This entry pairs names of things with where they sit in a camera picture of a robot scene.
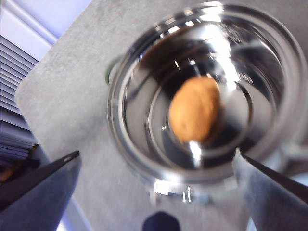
brown food item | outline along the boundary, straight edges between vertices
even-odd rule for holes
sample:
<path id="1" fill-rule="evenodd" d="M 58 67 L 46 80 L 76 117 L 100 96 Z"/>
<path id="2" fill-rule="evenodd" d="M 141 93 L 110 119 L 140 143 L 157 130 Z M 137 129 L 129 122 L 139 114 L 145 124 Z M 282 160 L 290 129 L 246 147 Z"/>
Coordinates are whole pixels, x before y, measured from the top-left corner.
<path id="1" fill-rule="evenodd" d="M 182 142 L 203 141 L 219 111 L 219 88 L 212 78 L 193 77 L 176 92 L 169 109 L 173 132 Z"/>

pot handle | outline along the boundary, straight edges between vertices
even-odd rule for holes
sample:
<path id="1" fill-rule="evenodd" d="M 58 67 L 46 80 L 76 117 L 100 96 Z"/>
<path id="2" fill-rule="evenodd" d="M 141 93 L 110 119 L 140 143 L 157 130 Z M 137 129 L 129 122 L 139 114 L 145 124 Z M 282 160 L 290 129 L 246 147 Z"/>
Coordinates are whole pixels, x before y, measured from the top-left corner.
<path id="1" fill-rule="evenodd" d="M 107 70 L 105 72 L 105 82 L 107 85 L 110 84 L 110 75 L 111 75 L 111 72 L 112 70 L 114 69 L 114 67 L 120 62 L 120 60 L 122 59 L 123 55 L 119 55 L 117 56 L 116 58 L 112 59 L 110 61 L 110 63 L 108 64 L 107 66 Z"/>

gray countertop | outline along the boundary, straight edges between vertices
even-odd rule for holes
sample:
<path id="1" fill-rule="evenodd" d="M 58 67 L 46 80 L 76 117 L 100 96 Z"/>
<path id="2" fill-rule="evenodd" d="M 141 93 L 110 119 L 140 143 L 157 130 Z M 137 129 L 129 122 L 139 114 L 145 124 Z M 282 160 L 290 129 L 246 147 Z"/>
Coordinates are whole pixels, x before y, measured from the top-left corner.
<path id="1" fill-rule="evenodd" d="M 308 55 L 306 0 L 239 0 L 279 19 Z M 141 230 L 155 211 L 181 230 L 243 231 L 248 214 L 238 198 L 223 205 L 188 205 L 162 198 L 131 173 L 108 132 L 108 62 L 162 17 L 196 0 L 94 0 L 29 73 L 16 94 L 19 108 L 51 160 L 80 150 L 83 165 L 74 197 L 94 230 Z"/>

black object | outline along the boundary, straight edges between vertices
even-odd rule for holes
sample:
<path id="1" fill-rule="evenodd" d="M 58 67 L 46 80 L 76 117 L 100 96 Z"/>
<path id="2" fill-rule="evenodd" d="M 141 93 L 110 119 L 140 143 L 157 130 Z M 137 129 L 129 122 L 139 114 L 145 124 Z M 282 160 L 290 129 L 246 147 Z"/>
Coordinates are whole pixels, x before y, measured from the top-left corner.
<path id="1" fill-rule="evenodd" d="M 144 221 L 142 231 L 180 231 L 180 224 L 174 216 L 158 212 Z"/>
<path id="2" fill-rule="evenodd" d="M 308 187 L 241 155 L 239 150 L 232 165 L 258 231 L 308 230 Z"/>
<path id="3" fill-rule="evenodd" d="M 1 231 L 54 231 L 75 189 L 81 167 L 75 151 L 0 186 Z"/>

metal bowl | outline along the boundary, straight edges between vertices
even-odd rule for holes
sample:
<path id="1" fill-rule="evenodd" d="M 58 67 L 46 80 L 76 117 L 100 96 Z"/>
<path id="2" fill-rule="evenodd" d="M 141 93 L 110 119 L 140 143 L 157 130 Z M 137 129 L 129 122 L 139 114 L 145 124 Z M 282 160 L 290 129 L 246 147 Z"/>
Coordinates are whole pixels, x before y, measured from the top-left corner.
<path id="1" fill-rule="evenodd" d="M 194 76 L 218 83 L 220 113 L 209 140 L 181 143 L 168 108 Z M 155 192 L 208 195 L 226 190 L 236 147 L 266 162 L 282 144 L 298 142 L 306 98 L 306 61 L 282 24 L 247 6 L 207 2 L 131 46 L 110 87 L 108 120 L 124 159 Z"/>

